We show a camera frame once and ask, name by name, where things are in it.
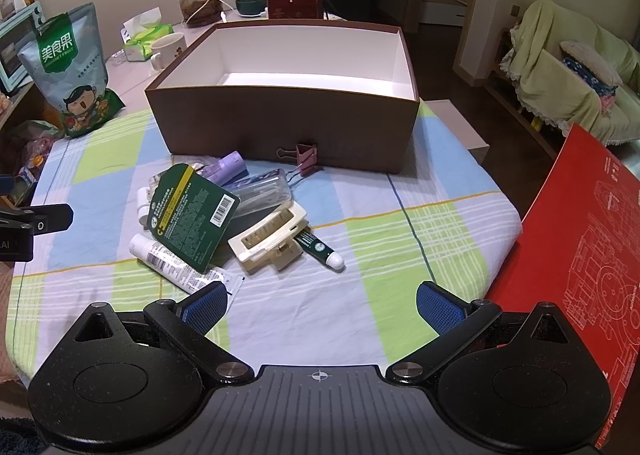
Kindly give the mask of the white cream tube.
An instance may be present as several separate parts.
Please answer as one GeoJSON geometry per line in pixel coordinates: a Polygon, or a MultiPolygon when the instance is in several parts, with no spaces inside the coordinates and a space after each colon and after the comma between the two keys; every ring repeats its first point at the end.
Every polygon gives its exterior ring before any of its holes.
{"type": "Polygon", "coordinates": [[[193,295],[213,282],[220,282],[226,288],[227,309],[231,308],[245,281],[244,275],[233,274],[221,267],[211,267],[204,274],[198,273],[161,243],[141,234],[131,238],[129,252],[188,295],[193,295]]]}

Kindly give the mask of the green carded balm package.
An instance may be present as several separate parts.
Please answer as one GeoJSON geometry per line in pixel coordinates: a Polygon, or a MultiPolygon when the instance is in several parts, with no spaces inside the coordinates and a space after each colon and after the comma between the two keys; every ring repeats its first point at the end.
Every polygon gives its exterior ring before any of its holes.
{"type": "Polygon", "coordinates": [[[160,175],[148,227],[159,243],[204,274],[239,205],[238,196],[177,163],[160,175]]]}

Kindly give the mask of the beige hair claw clip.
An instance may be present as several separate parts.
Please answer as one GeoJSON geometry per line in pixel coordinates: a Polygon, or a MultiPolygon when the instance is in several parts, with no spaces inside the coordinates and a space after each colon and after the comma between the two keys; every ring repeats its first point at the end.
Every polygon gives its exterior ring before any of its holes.
{"type": "Polygon", "coordinates": [[[247,274],[267,264],[282,271],[303,253],[294,237],[308,224],[307,211],[295,200],[280,204],[247,230],[228,239],[228,245],[247,274]]]}

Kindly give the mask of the green ointment tube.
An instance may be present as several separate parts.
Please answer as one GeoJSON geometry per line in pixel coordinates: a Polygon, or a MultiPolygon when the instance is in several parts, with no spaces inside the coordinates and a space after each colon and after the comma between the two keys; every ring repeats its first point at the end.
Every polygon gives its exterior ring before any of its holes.
{"type": "Polygon", "coordinates": [[[308,227],[300,231],[294,239],[305,253],[308,253],[308,255],[311,255],[314,259],[329,267],[329,269],[335,272],[344,270],[345,261],[343,257],[314,235],[308,227]]]}

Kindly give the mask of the purple roll bottle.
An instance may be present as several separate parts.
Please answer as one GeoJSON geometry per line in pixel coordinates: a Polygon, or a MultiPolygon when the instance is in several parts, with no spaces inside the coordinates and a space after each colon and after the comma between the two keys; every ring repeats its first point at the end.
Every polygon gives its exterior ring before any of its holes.
{"type": "Polygon", "coordinates": [[[200,175],[207,181],[224,186],[247,175],[246,164],[238,152],[216,159],[201,170],[200,175]]]}

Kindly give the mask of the checkered tablecloth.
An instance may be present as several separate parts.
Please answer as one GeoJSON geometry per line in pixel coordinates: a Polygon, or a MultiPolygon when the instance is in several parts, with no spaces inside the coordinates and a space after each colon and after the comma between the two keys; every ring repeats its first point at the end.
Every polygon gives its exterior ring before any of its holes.
{"type": "MultiPolygon", "coordinates": [[[[36,204],[65,202],[70,228],[38,236],[17,264],[6,316],[6,354],[35,374],[73,321],[96,301],[117,311],[178,300],[174,262],[149,256],[142,199],[176,163],[149,110],[118,118],[50,152],[36,204]]],[[[425,281],[464,300],[483,297],[521,233],[518,212],[427,105],[405,169],[378,174],[252,162],[266,207],[240,214],[215,256],[230,305],[210,337],[266,364],[393,363],[434,338],[416,311],[425,281]]]]}

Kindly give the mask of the green snack bag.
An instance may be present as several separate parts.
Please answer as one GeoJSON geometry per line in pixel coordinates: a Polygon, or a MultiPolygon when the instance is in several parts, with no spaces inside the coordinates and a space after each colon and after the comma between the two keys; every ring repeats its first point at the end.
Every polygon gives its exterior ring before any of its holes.
{"type": "Polygon", "coordinates": [[[18,58],[70,138],[88,134],[124,107],[108,87],[96,7],[86,3],[48,19],[26,37],[18,58]]]}

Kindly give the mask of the teal toaster oven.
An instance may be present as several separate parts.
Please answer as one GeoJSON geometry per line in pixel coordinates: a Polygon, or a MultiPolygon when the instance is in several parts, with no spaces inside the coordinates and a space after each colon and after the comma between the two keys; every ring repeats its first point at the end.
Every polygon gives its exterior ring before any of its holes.
{"type": "Polygon", "coordinates": [[[39,28],[46,18],[39,1],[26,6],[1,23],[1,92],[9,95],[20,87],[27,71],[18,58],[20,43],[39,28]]]}

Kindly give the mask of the green tissue pack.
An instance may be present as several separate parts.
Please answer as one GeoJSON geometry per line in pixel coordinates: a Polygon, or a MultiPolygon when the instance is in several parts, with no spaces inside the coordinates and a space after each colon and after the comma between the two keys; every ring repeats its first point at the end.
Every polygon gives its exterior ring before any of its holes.
{"type": "Polygon", "coordinates": [[[151,45],[174,32],[171,24],[163,22],[159,7],[147,10],[122,24],[122,49],[128,62],[145,62],[152,55],[151,45]]]}

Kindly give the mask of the white mug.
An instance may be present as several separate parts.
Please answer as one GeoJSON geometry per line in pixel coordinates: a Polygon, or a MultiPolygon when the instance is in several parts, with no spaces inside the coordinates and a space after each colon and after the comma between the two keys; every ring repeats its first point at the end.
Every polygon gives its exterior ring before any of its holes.
{"type": "Polygon", "coordinates": [[[151,66],[155,71],[164,70],[175,58],[186,50],[183,32],[173,32],[160,37],[151,44],[151,66]]]}

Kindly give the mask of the white stool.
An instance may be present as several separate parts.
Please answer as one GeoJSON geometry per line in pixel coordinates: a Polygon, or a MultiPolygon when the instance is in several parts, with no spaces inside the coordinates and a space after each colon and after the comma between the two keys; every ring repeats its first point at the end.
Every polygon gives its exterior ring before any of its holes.
{"type": "Polygon", "coordinates": [[[489,144],[463,117],[451,100],[428,100],[426,103],[475,160],[482,164],[487,156],[489,144]]]}

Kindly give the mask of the brown cardboard box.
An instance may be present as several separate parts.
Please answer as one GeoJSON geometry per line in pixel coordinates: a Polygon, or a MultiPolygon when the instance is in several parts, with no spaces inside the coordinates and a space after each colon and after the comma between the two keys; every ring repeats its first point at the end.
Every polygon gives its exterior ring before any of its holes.
{"type": "Polygon", "coordinates": [[[308,145],[321,166],[382,173],[404,167],[420,103],[400,28],[320,19],[213,25],[145,96],[174,155],[308,145]]]}

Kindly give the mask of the red gift box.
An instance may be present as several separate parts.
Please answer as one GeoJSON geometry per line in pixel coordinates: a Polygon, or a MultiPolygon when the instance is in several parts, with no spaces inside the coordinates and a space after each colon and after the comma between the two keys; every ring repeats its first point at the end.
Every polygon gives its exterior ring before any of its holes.
{"type": "Polygon", "coordinates": [[[323,0],[267,0],[270,19],[322,19],[323,0]]]}

